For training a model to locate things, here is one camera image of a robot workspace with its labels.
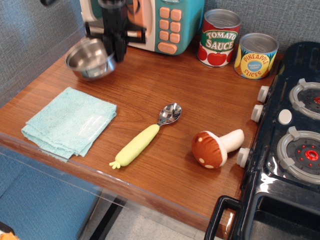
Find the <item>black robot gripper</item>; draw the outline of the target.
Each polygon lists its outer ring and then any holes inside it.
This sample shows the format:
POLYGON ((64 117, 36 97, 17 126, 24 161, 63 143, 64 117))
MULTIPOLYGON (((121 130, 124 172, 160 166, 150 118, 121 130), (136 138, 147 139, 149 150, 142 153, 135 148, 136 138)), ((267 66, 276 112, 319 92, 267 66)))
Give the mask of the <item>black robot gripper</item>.
POLYGON ((127 4, 100 4, 103 33, 91 33, 90 25, 85 22, 86 36, 101 39, 108 56, 115 53, 118 63, 124 60, 127 44, 146 43, 146 28, 129 20, 127 4))

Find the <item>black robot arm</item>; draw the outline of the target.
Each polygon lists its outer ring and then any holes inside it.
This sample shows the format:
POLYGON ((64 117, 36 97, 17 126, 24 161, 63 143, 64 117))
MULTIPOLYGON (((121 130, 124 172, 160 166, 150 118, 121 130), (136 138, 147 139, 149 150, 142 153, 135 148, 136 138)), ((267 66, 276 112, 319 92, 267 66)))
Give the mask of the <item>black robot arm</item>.
POLYGON ((91 32, 86 22, 86 36, 101 40, 107 54, 114 55, 120 63, 124 60, 128 43, 146 43, 147 29, 129 20, 130 9, 125 0, 99 0, 98 4, 101 7, 103 33, 91 32))

